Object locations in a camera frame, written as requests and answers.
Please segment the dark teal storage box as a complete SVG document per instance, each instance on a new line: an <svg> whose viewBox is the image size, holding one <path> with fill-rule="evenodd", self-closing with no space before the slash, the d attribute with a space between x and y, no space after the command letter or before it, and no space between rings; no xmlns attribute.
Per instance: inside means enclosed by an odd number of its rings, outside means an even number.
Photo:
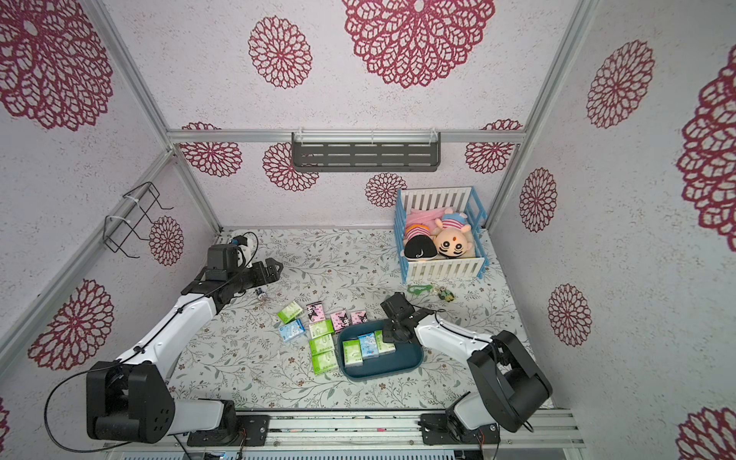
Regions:
<svg viewBox="0 0 736 460"><path fill-rule="evenodd" d="M360 365L345 365L342 343L358 339L360 335L381 331L384 322L385 319L381 319L352 325L335 336L335 355L339 369L350 381L368 381L411 372L423 363L425 356L420 345L399 343L392 353L368 358Z"/></svg>

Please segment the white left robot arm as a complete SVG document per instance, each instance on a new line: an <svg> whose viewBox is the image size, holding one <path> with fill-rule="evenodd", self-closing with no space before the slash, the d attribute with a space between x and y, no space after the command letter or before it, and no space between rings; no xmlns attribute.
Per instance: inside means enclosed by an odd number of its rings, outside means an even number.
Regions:
<svg viewBox="0 0 736 460"><path fill-rule="evenodd" d="M207 261L172 310L130 350L96 363L86 376L86 430L104 441L155 444L193 435L195 446L225 446L243 438L235 404L178 400L168 378L189 341L237 295L280 280L284 266L253 261L245 238L212 245Z"/></svg>

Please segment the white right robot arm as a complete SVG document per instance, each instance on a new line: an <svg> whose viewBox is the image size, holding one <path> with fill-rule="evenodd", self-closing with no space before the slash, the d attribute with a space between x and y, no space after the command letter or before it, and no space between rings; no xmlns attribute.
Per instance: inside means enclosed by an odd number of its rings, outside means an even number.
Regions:
<svg viewBox="0 0 736 460"><path fill-rule="evenodd" d="M400 292L381 302L381 308L390 342L416 344L469 368L475 390L446 410L447 430L454 440L492 424L510 432L534 430L529 419L553 388L516 335L464 329L444 320L438 310L414 306Z"/></svg>

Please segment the blue tissue pack top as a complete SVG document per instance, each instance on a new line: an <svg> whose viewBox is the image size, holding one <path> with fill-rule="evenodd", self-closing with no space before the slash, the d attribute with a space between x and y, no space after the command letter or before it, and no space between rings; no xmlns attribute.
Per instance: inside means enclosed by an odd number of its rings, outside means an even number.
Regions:
<svg viewBox="0 0 736 460"><path fill-rule="evenodd" d="M358 337L358 343L360 343L360 352L363 360L377 358L380 355L377 337L374 332L360 335Z"/></svg>

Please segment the green tissue pack top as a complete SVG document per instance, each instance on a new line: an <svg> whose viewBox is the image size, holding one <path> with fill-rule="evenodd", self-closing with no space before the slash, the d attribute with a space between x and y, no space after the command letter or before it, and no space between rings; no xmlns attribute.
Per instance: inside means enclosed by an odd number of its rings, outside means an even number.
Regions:
<svg viewBox="0 0 736 460"><path fill-rule="evenodd" d="M383 337L383 331L377 330L374 333L377 350L380 356L392 354L396 352L396 346L393 343L386 342Z"/></svg>

